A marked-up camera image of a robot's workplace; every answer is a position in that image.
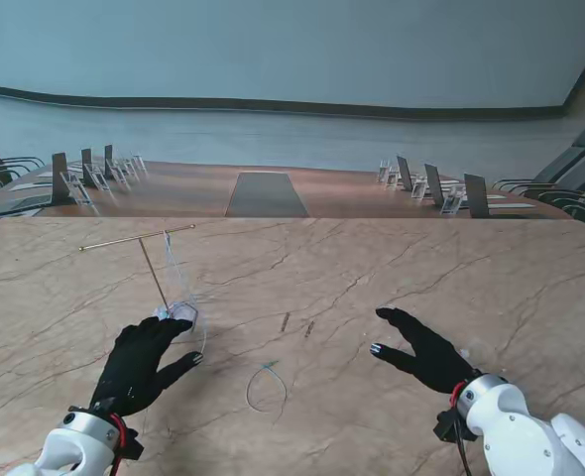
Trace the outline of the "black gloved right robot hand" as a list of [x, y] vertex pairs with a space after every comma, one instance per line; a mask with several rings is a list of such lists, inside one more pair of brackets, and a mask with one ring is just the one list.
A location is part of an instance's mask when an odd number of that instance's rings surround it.
[[396, 369], [412, 375], [431, 390], [451, 395], [461, 383], [482, 373], [472, 367], [444, 337], [399, 308], [381, 307], [376, 314], [410, 344], [413, 355], [381, 343], [373, 343], [370, 353]]

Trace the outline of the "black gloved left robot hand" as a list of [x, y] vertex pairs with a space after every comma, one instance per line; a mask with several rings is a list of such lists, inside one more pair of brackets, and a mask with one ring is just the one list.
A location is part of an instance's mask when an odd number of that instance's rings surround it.
[[160, 394], [202, 360], [193, 351], [160, 366], [172, 341], [189, 331], [192, 322], [155, 316], [125, 327], [114, 342], [89, 407], [127, 417], [149, 407]]

